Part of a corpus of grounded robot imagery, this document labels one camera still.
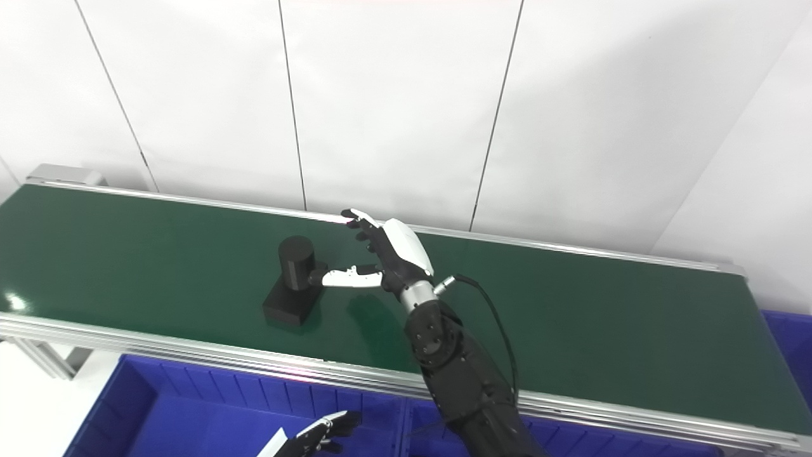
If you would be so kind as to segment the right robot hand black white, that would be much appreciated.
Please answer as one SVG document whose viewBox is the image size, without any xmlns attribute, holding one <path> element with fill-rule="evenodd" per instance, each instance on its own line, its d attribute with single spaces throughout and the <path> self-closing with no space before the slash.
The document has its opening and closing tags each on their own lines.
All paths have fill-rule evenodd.
<svg viewBox="0 0 812 457">
<path fill-rule="evenodd" d="M 434 267 L 423 243 L 406 223 L 382 223 L 356 208 L 342 210 L 348 228 L 359 230 L 357 240 L 368 242 L 378 264 L 354 265 L 344 270 L 316 269 L 308 275 L 311 286 L 329 288 L 382 288 L 407 305 L 433 299 Z"/>
</svg>

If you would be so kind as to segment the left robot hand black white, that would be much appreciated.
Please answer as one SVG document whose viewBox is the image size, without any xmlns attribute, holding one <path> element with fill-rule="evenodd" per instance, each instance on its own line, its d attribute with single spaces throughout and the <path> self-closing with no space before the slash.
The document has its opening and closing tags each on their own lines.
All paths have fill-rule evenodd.
<svg viewBox="0 0 812 457">
<path fill-rule="evenodd" d="M 317 419 L 296 435 L 287 436 L 281 427 L 258 452 L 258 456 L 313 456 L 318 452 L 341 454 L 343 445 L 334 442 L 334 439 L 350 437 L 361 423 L 360 411 L 339 411 Z"/>
</svg>

